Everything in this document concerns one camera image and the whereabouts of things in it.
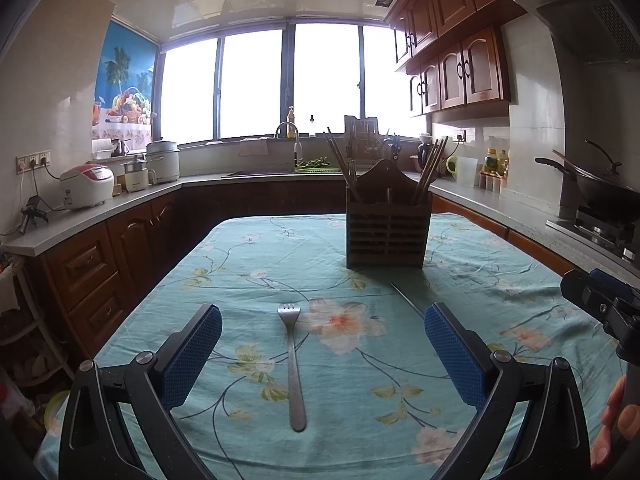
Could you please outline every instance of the hand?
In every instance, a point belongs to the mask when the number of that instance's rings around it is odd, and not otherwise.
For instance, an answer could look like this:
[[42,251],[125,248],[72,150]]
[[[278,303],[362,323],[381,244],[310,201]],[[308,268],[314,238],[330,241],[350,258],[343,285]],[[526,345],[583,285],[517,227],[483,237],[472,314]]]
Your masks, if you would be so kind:
[[618,379],[607,399],[600,421],[602,427],[591,448],[591,467],[602,465],[611,452],[611,430],[618,420],[618,430],[627,440],[632,440],[640,431],[640,406],[628,405],[620,413],[622,396],[625,392],[626,375]]

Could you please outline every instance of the blue sky in poster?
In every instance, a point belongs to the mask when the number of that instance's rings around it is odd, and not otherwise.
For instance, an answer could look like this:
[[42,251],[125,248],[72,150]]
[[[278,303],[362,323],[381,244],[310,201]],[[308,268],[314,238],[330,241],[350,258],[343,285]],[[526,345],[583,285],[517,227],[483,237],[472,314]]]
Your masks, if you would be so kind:
[[[138,88],[147,99],[151,100],[151,90],[153,85],[153,66],[156,62],[158,46],[146,40],[139,34],[131,32],[115,22],[110,22],[107,28],[107,35],[104,38],[100,63],[98,64],[98,75],[95,81],[95,99],[100,102],[99,97],[104,99],[103,108],[111,108],[111,103],[116,95],[120,94],[118,85],[107,83],[106,63],[114,59],[114,49],[120,47],[131,58],[129,62],[129,78],[122,81],[122,90],[129,87]],[[146,80],[144,88],[139,85]]]

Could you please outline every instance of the gas stove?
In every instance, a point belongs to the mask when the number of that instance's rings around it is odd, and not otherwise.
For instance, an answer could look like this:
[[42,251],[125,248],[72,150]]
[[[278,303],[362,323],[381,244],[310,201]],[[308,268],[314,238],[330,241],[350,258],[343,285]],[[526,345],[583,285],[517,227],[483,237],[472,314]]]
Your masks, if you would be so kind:
[[631,272],[640,269],[640,248],[632,242],[634,224],[611,221],[581,206],[574,220],[547,220],[546,224],[622,264]]

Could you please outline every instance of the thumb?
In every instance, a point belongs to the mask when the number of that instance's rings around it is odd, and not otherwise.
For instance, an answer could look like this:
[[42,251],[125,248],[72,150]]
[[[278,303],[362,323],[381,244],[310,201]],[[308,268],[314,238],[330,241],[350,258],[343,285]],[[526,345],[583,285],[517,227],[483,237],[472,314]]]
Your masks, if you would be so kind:
[[630,404],[618,417],[618,429],[627,440],[633,440],[640,431],[640,406]]

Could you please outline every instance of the wok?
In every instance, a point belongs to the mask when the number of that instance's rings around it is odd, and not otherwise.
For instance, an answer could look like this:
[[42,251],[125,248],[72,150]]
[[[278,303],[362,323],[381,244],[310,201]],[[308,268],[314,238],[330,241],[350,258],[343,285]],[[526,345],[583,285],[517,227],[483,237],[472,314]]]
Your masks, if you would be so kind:
[[596,213],[617,222],[635,222],[640,218],[640,193],[622,183],[597,177],[578,166],[564,167],[550,158],[535,161],[561,171],[575,180],[587,205]]

